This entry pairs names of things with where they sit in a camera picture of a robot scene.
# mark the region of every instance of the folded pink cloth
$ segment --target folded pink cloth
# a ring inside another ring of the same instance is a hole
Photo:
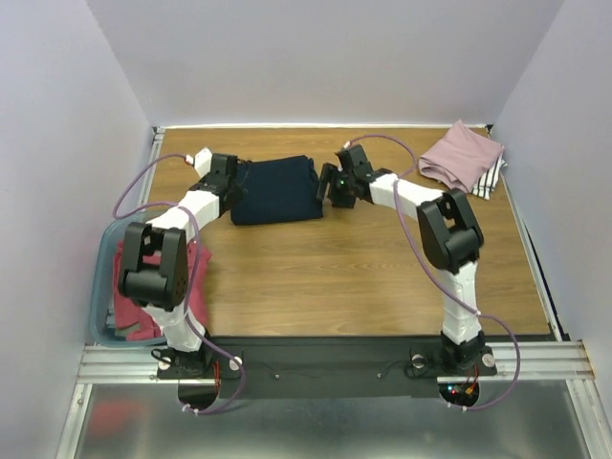
[[[503,152],[501,143],[476,134],[459,120],[421,157],[419,170],[449,188],[469,193]]]

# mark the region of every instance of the pink towel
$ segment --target pink towel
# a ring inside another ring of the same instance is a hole
[[[191,242],[187,244],[187,264],[189,266],[189,275],[193,269],[195,263],[195,243]],[[121,265],[121,255],[123,254],[123,241],[117,244],[117,252],[113,260],[113,301],[115,304],[115,326],[117,328],[128,328],[134,324],[140,324],[138,330],[131,332],[127,335],[127,340],[137,341],[141,339],[153,339],[158,338],[162,335],[160,327],[151,318],[149,314],[142,310],[140,306],[137,306],[125,296],[121,296],[117,290],[117,282],[119,280],[119,271]],[[207,272],[208,261],[210,260],[211,254],[206,247],[202,246],[200,252],[200,263],[195,274],[195,284],[191,290],[191,298],[189,300],[189,306],[193,315],[203,325],[208,324],[208,309],[205,303],[204,293],[202,292],[202,286],[204,285],[204,276]],[[158,255],[146,256],[144,261],[151,264],[159,264],[160,257]]]
[[[501,143],[469,130],[460,120],[419,160],[421,174],[469,193],[504,152]]]

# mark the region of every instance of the wire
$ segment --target wire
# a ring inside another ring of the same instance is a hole
[[[142,178],[142,176],[151,167],[153,167],[155,164],[159,163],[160,161],[169,159],[169,158],[181,158],[184,161],[186,161],[186,155],[180,155],[178,153],[173,153],[173,154],[162,156],[162,157],[156,159],[155,161],[151,162],[150,164],[148,164],[141,172],[139,172],[137,174],[137,176],[134,178],[134,180],[132,180],[132,182],[130,182],[130,184],[127,186],[127,188],[120,195],[120,198],[118,199],[117,203],[113,207],[113,218],[115,218],[116,220],[120,220],[120,219],[123,219],[123,218],[130,217],[130,216],[132,216],[132,215],[134,215],[134,214],[136,214],[138,212],[141,212],[141,211],[145,210],[146,208],[156,208],[156,207],[159,207],[159,206],[179,208],[184,213],[186,213],[187,217],[189,217],[189,222],[191,223],[191,225],[193,227],[193,231],[194,231],[194,240],[195,240],[195,243],[196,243],[196,255],[195,255],[195,263],[193,264],[193,268],[191,269],[191,277],[189,278],[189,280],[187,282],[187,290],[186,290],[185,299],[183,301],[183,308],[184,308],[184,311],[185,311],[185,320],[186,320],[186,323],[187,323],[187,326],[189,327],[189,329],[193,332],[193,334],[196,337],[198,337],[204,343],[204,345],[206,347],[208,347],[209,349],[213,350],[217,354],[220,354],[221,356],[225,357],[229,361],[233,361],[237,365],[238,369],[240,370],[240,383],[238,384],[238,387],[236,387],[236,390],[234,390],[233,394],[231,394],[231,396],[224,403],[220,404],[219,406],[215,406],[214,408],[207,408],[207,409],[199,410],[197,408],[191,408],[188,404],[184,404],[183,410],[191,411],[191,412],[193,412],[196,415],[199,415],[199,414],[221,413],[221,412],[225,411],[227,409],[227,407],[231,403],[233,403],[233,401],[236,400],[240,396],[240,394],[244,390],[245,384],[247,382],[247,375],[245,373],[245,369],[244,369],[242,363],[239,360],[237,360],[232,354],[230,354],[229,352],[221,349],[215,343],[213,343],[212,341],[207,339],[202,333],[200,333],[198,328],[193,323],[193,320],[191,319],[191,316],[188,314],[189,299],[190,299],[190,296],[191,296],[191,291],[193,289],[193,281],[195,280],[196,270],[198,269],[198,265],[200,263],[200,253],[202,251],[202,241],[201,241],[201,238],[200,238],[200,229],[198,228],[198,221],[196,220],[195,215],[193,215],[193,213],[191,213],[191,211],[188,208],[181,207],[181,206],[178,205],[178,203],[172,203],[172,202],[169,202],[169,201],[158,201],[158,202],[155,202],[155,203],[143,204],[143,205],[138,206],[137,208],[135,208],[133,210],[130,210],[127,213],[119,214],[119,207],[120,207],[121,203],[123,202],[123,200],[125,199],[127,194],[131,191],[131,189],[134,187],[134,185]]]
[[[401,209],[401,205],[400,205],[400,193],[398,190],[398,184],[400,182],[401,179],[403,179],[405,176],[407,176],[408,174],[410,174],[412,171],[414,171],[414,169],[417,166],[417,160],[416,157],[414,156],[414,152],[412,151],[412,149],[406,145],[404,142],[400,141],[399,139],[396,139],[392,136],[387,136],[386,134],[365,134],[363,136],[359,136],[356,137],[355,139],[352,139],[350,141],[348,141],[344,147],[346,148],[349,145],[352,145],[355,142],[361,141],[363,139],[372,139],[372,138],[378,138],[378,139],[387,139],[388,141],[392,141],[396,144],[398,144],[399,146],[401,146],[404,150],[406,150],[408,152],[408,154],[410,155],[410,157],[412,158],[412,164],[410,165],[410,167],[408,168],[408,170],[406,172],[404,172],[403,174],[401,174],[397,180],[393,183],[393,201],[395,204],[395,209],[398,213],[398,218],[400,219],[400,223],[402,224],[402,229],[404,230],[404,234],[406,236],[406,238],[408,239],[408,243],[410,244],[410,247],[412,248],[412,251],[414,252],[415,256],[417,257],[417,260],[419,262],[419,264],[421,265],[421,268],[423,268],[423,271],[425,271],[425,274],[427,275],[427,277],[429,277],[429,280],[431,280],[431,282],[433,282],[433,284],[438,287],[438,289],[446,296],[448,296],[450,299],[452,299],[454,302],[456,302],[459,306],[461,306],[462,308],[464,308],[466,311],[479,316],[480,318],[486,318],[489,320],[493,320],[495,322],[497,322],[499,325],[501,325],[501,327],[506,331],[506,333],[508,334],[508,336],[510,337],[510,339],[512,340],[513,344],[514,344],[514,351],[516,352],[516,369],[514,370],[514,376],[513,379],[510,383],[510,385],[508,386],[508,388],[504,391],[504,393],[502,395],[500,395],[499,397],[497,397],[496,399],[491,400],[490,402],[487,402],[485,404],[481,404],[479,406],[459,406],[460,408],[463,408],[464,410],[467,411],[482,411],[483,409],[487,409],[491,406],[494,406],[495,404],[500,403],[501,401],[503,401],[504,399],[506,399],[514,390],[514,388],[516,387],[516,384],[518,383],[518,375],[520,374],[520,347],[518,345],[518,340],[516,339],[516,336],[514,335],[512,329],[510,328],[510,326],[501,318],[498,318],[497,316],[491,315],[491,314],[482,314],[480,313],[480,311],[478,311],[477,309],[472,308],[471,306],[469,306],[469,304],[467,304],[465,301],[463,301],[462,299],[458,298],[456,295],[454,295],[451,291],[447,290],[447,288],[438,280],[438,278],[435,276],[435,274],[431,271],[431,269],[429,268],[429,266],[427,265],[425,259],[423,258],[423,255],[421,254],[421,251],[419,251],[418,245],[416,240],[414,239],[414,237],[412,236],[412,233],[410,232],[410,229],[408,229],[408,226],[405,222],[404,216],[402,214]]]

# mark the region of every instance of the striped towel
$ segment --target striped towel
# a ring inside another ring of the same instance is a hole
[[[506,167],[506,165],[506,162],[502,160],[501,156],[497,158],[497,161],[491,167],[491,169],[482,174],[480,179],[478,179],[478,182],[476,182],[471,189],[471,194],[489,201],[491,199],[491,193],[495,191],[495,187],[499,181],[501,169]]]

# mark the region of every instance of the red cloth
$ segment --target red cloth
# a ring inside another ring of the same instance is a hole
[[[119,271],[121,266],[121,255],[123,254],[123,241],[117,244],[117,252],[113,259],[113,301],[115,305],[115,326],[117,328],[128,328],[139,323],[140,328],[135,332],[131,332],[127,336],[128,341],[138,341],[142,339],[158,338],[162,335],[160,327],[151,318],[149,314],[137,306],[131,299],[121,296],[117,290],[119,281]],[[187,265],[189,266],[189,275],[195,263],[196,245],[194,242],[187,244]],[[195,274],[193,288],[191,289],[191,298],[189,306],[195,318],[204,326],[208,324],[208,308],[205,302],[203,285],[204,276],[207,272],[208,261],[211,253],[208,249],[202,246],[200,251],[200,263]],[[144,261],[151,264],[159,264],[160,256],[146,256]]]

